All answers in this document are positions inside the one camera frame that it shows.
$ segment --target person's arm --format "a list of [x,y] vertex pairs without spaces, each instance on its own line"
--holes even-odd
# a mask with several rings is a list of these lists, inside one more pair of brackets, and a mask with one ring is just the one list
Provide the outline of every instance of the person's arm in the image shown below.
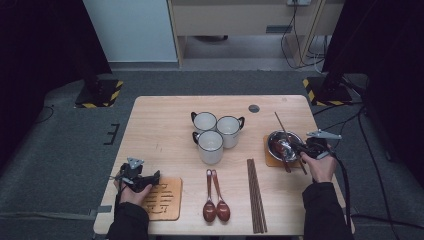
[[152,185],[136,193],[124,183],[121,185],[120,202],[115,209],[114,221],[109,227],[106,239],[109,240],[148,240],[149,215],[142,208],[144,198],[149,194]]
[[331,182],[337,165],[336,160],[332,156],[320,160],[310,158],[305,153],[301,153],[301,156],[308,163],[311,175],[316,181],[302,194],[306,210],[304,239],[354,239],[346,225],[343,210]]

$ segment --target yellow black hazard tape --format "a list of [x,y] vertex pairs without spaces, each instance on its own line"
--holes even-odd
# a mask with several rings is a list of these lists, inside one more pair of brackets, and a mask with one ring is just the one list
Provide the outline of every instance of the yellow black hazard tape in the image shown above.
[[116,98],[118,97],[119,92],[121,91],[123,83],[124,83],[123,81],[117,81],[116,82],[115,89],[114,89],[113,93],[111,94],[110,100],[108,102],[93,103],[93,102],[87,101],[87,102],[83,102],[83,103],[75,103],[75,107],[76,108],[111,107],[115,103]]
[[314,91],[311,88],[311,85],[309,84],[308,79],[303,80],[303,86],[305,87],[309,101],[311,101],[313,106],[338,106],[352,104],[352,101],[318,101],[315,97]]

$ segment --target human hand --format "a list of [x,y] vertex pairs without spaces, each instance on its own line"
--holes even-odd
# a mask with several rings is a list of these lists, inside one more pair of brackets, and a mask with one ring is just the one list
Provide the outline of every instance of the human hand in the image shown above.
[[[118,181],[115,180],[113,184],[115,185],[116,189],[119,189]],[[149,184],[143,189],[143,191],[137,193],[122,182],[121,189],[123,190],[121,192],[121,201],[119,203],[129,202],[141,207],[144,198],[149,194],[152,187],[152,184]]]
[[329,154],[320,160],[313,159],[304,152],[301,152],[300,156],[309,165],[309,169],[315,181],[319,183],[331,182],[337,166],[336,159],[333,156]]

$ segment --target power outlet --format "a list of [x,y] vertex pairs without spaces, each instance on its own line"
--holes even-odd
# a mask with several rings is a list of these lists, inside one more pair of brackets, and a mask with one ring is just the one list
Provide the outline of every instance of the power outlet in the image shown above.
[[311,0],[287,0],[288,6],[309,6],[311,5]]

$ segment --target metal bowl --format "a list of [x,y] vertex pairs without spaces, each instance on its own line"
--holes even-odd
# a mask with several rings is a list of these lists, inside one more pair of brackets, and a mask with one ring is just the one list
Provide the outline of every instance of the metal bowl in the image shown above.
[[[287,131],[290,142],[302,143],[302,139],[295,133]],[[268,152],[279,161],[294,162],[297,160],[296,152],[287,142],[286,134],[283,130],[275,131],[268,136]]]

